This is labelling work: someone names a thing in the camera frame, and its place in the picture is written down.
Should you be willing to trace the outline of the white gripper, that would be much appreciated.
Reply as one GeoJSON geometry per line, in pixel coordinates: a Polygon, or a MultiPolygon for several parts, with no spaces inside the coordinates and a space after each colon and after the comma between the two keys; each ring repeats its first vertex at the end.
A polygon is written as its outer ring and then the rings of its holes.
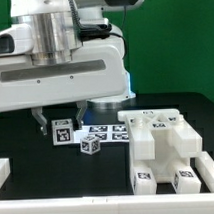
{"type": "Polygon", "coordinates": [[[76,102],[76,130],[88,99],[121,95],[126,89],[123,63],[124,41],[116,36],[87,41],[72,52],[72,60],[62,65],[34,66],[25,55],[0,57],[0,113],[31,109],[31,114],[47,134],[43,108],[76,102]]]}

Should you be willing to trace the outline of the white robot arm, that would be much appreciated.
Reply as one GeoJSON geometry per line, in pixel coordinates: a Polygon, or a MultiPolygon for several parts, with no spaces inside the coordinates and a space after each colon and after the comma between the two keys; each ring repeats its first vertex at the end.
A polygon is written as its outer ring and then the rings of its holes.
{"type": "Polygon", "coordinates": [[[29,109],[47,130],[42,108],[77,104],[82,127],[88,100],[129,96],[121,30],[105,11],[144,0],[10,0],[12,24],[0,31],[0,113],[29,109]]]}

